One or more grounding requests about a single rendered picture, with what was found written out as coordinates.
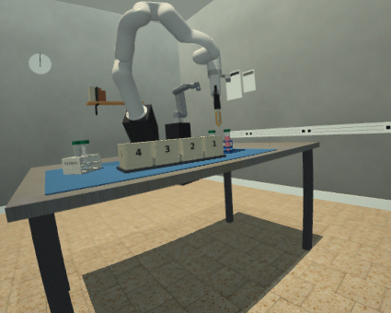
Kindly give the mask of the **blue bench mat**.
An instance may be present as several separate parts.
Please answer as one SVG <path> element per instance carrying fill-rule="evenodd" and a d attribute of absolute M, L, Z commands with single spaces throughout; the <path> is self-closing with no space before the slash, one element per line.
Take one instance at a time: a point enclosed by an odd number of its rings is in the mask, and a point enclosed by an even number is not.
<path fill-rule="evenodd" d="M 168 172 L 178 171 L 187 168 L 196 168 L 199 166 L 209 165 L 213 163 L 223 162 L 226 160 L 236 159 L 240 157 L 248 157 L 261 153 L 266 153 L 278 149 L 246 149 L 233 148 L 233 153 L 224 153 L 226 157 L 193 162 L 188 164 L 176 165 L 165 168 L 154 168 L 143 171 L 123 173 L 116 169 L 116 166 L 108 166 L 106 163 L 101 163 L 102 168 L 93 170 L 84 174 L 63 175 L 63 169 L 54 169 L 53 171 L 45 171 L 45 195 L 61 193 L 66 191 L 75 191 L 85 188 L 91 188 L 126 180 L 135 180 L 139 178 L 164 174 Z M 59 174 L 61 173 L 61 174 Z"/>

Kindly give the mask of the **beige block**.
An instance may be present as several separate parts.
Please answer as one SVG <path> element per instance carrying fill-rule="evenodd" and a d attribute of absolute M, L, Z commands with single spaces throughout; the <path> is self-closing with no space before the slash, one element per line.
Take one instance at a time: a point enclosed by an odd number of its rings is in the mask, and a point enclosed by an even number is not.
<path fill-rule="evenodd" d="M 134 169 L 153 166 L 151 142 L 118 144 L 120 168 Z"/>
<path fill-rule="evenodd" d="M 179 138 L 178 149 L 180 161 L 203 158 L 202 137 Z"/>
<path fill-rule="evenodd" d="M 153 165 L 180 162 L 178 139 L 151 141 Z"/>
<path fill-rule="evenodd" d="M 224 154 L 222 135 L 210 135 L 200 137 L 202 137 L 203 157 L 216 157 Z"/>

